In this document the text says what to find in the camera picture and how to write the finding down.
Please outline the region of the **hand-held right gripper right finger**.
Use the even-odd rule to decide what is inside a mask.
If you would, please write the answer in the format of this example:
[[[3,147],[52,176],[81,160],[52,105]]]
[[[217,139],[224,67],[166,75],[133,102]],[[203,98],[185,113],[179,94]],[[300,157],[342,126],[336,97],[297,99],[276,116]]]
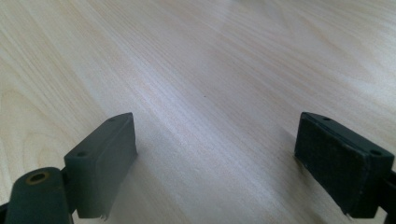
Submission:
[[[373,218],[379,208],[395,217],[395,156],[337,121],[300,116],[294,156],[342,212]]]

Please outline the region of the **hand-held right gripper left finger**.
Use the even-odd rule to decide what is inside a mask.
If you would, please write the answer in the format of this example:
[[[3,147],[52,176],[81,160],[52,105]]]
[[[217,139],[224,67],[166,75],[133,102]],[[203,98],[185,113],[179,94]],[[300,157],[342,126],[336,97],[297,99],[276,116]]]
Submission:
[[[71,209],[80,218],[107,217],[136,157],[133,114],[103,122],[64,156]]]

